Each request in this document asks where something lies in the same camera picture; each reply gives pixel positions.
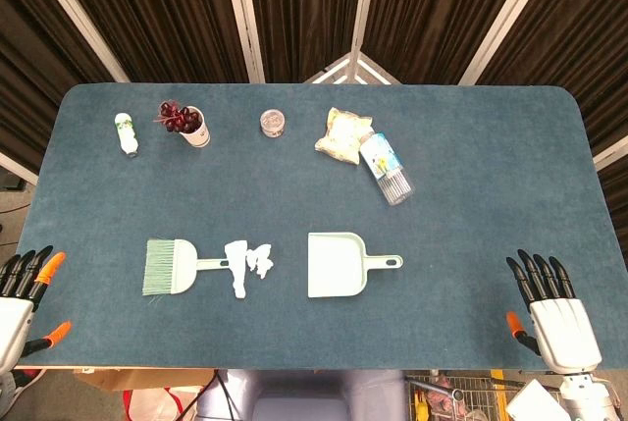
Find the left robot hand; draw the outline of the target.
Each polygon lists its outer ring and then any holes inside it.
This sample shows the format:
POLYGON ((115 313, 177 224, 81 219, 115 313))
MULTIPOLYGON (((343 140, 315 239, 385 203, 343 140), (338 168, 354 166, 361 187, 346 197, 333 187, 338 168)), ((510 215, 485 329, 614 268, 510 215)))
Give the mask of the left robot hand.
POLYGON ((64 251, 52 254, 53 246, 14 254, 1 264, 1 375, 18 362, 62 341, 72 329, 65 321, 48 335, 28 340, 34 315, 53 277, 66 259, 64 251))

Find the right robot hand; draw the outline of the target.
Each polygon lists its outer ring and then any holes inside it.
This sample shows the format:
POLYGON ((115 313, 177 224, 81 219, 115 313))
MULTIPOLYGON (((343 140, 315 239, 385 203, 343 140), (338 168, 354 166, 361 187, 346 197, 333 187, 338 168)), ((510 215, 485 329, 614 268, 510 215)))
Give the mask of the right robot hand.
POLYGON ((529 334, 518 315, 506 313, 512 337, 540 356, 559 375, 594 371, 602 354, 583 302, 558 259, 517 251, 508 257, 510 268, 534 327, 529 334))

